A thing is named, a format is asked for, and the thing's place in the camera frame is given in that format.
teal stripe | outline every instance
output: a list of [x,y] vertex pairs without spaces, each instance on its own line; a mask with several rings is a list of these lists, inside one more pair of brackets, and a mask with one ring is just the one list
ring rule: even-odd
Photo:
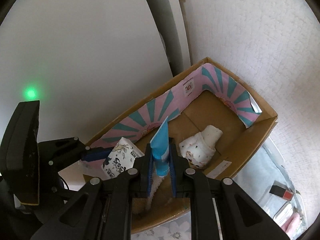
[[177,108],[176,110],[174,110],[169,116],[168,116],[168,120],[172,120],[173,118],[175,118],[177,115],[179,114],[179,109]]
[[214,85],[215,89],[216,89],[217,91],[219,91],[219,89],[218,89],[215,81],[213,80],[211,74],[209,73],[209,71],[208,71],[206,68],[203,67],[202,70],[201,70],[201,73],[202,73],[202,75],[207,76],[207,77],[211,80],[211,82],[212,82],[212,84]]
[[117,123],[112,129],[122,130],[122,131],[129,131],[129,132],[139,132],[138,129],[135,129],[135,128],[127,126],[127,125],[124,125],[122,123]]
[[237,104],[247,99],[249,99],[249,93],[247,91],[244,91],[241,95],[238,96],[238,98],[235,101],[233,101],[233,103]]
[[147,108],[148,108],[149,117],[150,117],[151,122],[153,122],[155,120],[155,105],[156,105],[155,99],[153,99],[147,103]]
[[207,84],[202,85],[202,90],[209,90],[209,91],[211,91],[211,92],[214,94],[212,88],[211,88],[209,85],[207,85]]
[[125,135],[125,136],[118,136],[118,137],[109,137],[109,138],[103,138],[102,140],[104,141],[104,142],[117,142],[117,141],[119,141],[122,137],[124,137],[124,138],[127,138],[127,139],[129,139],[129,138],[132,138],[132,137],[135,137],[136,135]]
[[238,107],[237,110],[248,112],[248,113],[256,113],[252,107]]
[[162,106],[158,121],[161,120],[162,116],[164,115],[164,112],[167,110],[167,108],[170,105],[172,99],[173,99],[173,94],[172,94],[172,91],[170,90],[169,93],[167,94],[167,97],[166,97],[164,103],[163,103],[163,106]]
[[218,78],[218,82],[221,88],[221,93],[223,93],[223,84],[222,84],[222,74],[221,74],[221,70],[218,68],[214,68],[216,74],[217,74],[217,78]]
[[228,92],[227,92],[228,98],[231,98],[233,91],[235,91],[236,86],[237,86],[237,82],[234,81],[232,77],[229,77]]
[[250,121],[249,119],[246,119],[244,116],[238,114],[238,117],[242,120],[242,122],[244,122],[248,127],[252,125],[252,121]]
[[142,127],[145,127],[147,124],[146,122],[143,120],[141,114],[139,113],[139,111],[135,111],[134,113],[130,114],[129,117],[134,120],[136,123],[138,123],[139,125],[141,125]]

metal screw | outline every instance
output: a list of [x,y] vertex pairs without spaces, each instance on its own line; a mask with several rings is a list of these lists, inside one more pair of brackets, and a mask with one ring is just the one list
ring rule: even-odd
[[230,178],[225,178],[223,179],[223,183],[226,185],[231,185],[233,183],[233,180]]
[[136,168],[131,168],[131,169],[128,169],[128,173],[130,175],[135,175],[138,173],[138,170]]
[[188,174],[188,175],[193,175],[195,173],[196,173],[196,170],[193,169],[193,168],[187,168],[186,169],[186,174]]
[[92,178],[92,179],[90,179],[91,185],[97,185],[97,184],[99,184],[99,182],[100,182],[100,179],[99,179],[99,178]]

black cable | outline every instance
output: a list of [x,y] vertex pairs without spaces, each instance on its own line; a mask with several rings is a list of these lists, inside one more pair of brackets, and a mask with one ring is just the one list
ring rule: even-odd
[[61,177],[60,175],[59,175],[59,177],[60,177],[60,179],[64,182],[64,184],[66,184],[67,188],[70,189],[69,186],[68,186],[68,184],[67,184],[67,182],[64,180],[64,178]]

pink and teal striped paper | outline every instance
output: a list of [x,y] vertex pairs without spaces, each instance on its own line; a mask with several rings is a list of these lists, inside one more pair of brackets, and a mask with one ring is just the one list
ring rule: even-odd
[[249,92],[242,85],[214,65],[206,63],[169,91],[124,118],[92,147],[113,147],[121,137],[136,142],[153,128],[159,127],[167,116],[168,120],[177,117],[204,90],[220,98],[246,127],[250,127],[261,114],[254,111]]

textured wallpaper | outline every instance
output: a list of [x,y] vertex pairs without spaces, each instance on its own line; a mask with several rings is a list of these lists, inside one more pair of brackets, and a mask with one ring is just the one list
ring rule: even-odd
[[193,63],[224,65],[277,111],[271,134],[304,199],[320,211],[320,24],[305,0],[181,0]]

